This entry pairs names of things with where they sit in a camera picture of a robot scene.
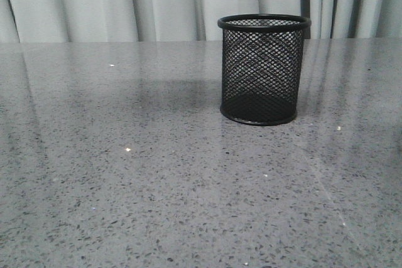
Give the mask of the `black mesh pen bucket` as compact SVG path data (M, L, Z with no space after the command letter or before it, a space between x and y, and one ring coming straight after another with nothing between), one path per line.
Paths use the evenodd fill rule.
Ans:
M310 18L288 14L222 17L220 111L253 126L277 126L297 116L305 31Z

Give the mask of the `grey pleated curtain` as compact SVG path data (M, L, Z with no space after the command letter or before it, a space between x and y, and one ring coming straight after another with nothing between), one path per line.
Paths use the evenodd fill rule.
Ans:
M308 37L401 36L401 0L1 0L1 41L218 40L234 14L306 16Z

